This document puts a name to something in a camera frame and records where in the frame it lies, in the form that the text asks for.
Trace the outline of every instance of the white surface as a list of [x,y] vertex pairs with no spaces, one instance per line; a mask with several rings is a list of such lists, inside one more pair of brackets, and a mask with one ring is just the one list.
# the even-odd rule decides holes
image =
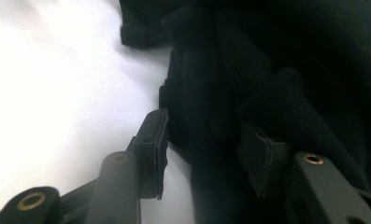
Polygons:
[[[25,189],[94,179],[158,107],[170,48],[121,45],[118,0],[0,0],[0,209]],[[192,224],[189,166],[168,151],[144,224]]]

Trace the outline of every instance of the metal grommet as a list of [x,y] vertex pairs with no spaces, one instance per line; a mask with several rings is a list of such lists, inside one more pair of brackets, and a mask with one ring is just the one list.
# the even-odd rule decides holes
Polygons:
[[304,157],[304,159],[308,163],[312,163],[312,164],[315,164],[315,165],[323,165],[324,164],[324,160],[321,157],[316,156],[316,155],[307,154]]
[[[34,199],[34,198],[36,198],[36,201],[32,203],[27,202],[30,199]],[[17,205],[17,209],[19,209],[20,211],[28,211],[28,210],[38,207],[43,202],[45,202],[45,200],[46,200],[46,194],[42,192],[31,193],[21,199],[21,201]]]
[[129,160],[126,155],[118,155],[112,158],[112,162],[116,164],[122,164]]

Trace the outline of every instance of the white background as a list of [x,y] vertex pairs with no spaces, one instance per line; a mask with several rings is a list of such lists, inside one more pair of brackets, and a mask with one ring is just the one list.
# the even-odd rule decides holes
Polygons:
[[[16,194],[65,194],[96,178],[158,108],[170,47],[121,45],[118,0],[0,0],[0,209]],[[189,166],[172,150],[145,224],[192,224]]]

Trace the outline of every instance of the black cloth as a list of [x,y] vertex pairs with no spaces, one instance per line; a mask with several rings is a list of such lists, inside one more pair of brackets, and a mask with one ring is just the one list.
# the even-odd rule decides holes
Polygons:
[[188,150],[197,223],[285,223],[235,149],[238,119],[371,191],[371,0],[121,0],[122,43],[171,42],[160,106]]

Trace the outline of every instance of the black fabric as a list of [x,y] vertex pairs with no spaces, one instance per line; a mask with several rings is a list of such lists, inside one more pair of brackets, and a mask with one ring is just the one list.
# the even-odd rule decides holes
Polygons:
[[283,201],[258,199],[239,164],[238,119],[371,191],[371,0],[121,7],[123,44],[173,45],[160,106],[170,141],[191,155],[197,223],[286,222]]

